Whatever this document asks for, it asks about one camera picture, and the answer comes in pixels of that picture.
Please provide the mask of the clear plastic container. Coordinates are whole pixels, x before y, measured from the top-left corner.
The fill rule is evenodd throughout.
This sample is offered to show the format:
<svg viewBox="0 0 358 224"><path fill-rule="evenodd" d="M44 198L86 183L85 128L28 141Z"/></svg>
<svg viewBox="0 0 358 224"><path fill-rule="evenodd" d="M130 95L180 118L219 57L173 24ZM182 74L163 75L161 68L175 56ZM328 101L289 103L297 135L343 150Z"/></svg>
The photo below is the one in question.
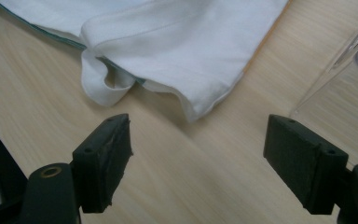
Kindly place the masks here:
<svg viewBox="0 0 358 224"><path fill-rule="evenodd" d="M358 33L292 110L290 117L350 155L358 164Z"/></svg>

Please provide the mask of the white tote bag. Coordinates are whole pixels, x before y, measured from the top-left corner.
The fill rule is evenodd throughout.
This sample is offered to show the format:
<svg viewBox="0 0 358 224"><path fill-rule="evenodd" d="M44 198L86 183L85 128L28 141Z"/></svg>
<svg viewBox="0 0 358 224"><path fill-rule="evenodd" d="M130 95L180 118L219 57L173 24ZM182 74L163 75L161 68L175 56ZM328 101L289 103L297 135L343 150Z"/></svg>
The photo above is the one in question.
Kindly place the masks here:
<svg viewBox="0 0 358 224"><path fill-rule="evenodd" d="M195 121L224 100L290 0L0 0L43 34L76 46L99 105L135 84L176 95Z"/></svg>

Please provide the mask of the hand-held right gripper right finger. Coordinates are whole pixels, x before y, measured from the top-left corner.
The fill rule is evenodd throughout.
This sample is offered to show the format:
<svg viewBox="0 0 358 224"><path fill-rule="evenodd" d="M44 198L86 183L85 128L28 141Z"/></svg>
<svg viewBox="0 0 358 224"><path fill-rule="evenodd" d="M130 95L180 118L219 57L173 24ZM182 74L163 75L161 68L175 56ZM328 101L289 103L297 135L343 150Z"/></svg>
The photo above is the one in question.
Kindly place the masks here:
<svg viewBox="0 0 358 224"><path fill-rule="evenodd" d="M346 152L293 119L269 115L263 156L306 210L332 213Z"/></svg>

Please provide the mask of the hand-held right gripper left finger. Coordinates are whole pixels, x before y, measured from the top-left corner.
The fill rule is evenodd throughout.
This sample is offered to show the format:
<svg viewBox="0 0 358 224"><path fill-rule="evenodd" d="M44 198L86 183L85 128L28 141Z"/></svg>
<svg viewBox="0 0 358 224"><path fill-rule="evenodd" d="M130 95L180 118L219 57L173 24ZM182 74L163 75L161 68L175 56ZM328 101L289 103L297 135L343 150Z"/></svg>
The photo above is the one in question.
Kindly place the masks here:
<svg viewBox="0 0 358 224"><path fill-rule="evenodd" d="M131 156L128 114L104 120L73 152L71 165L84 213L102 213L112 204Z"/></svg>

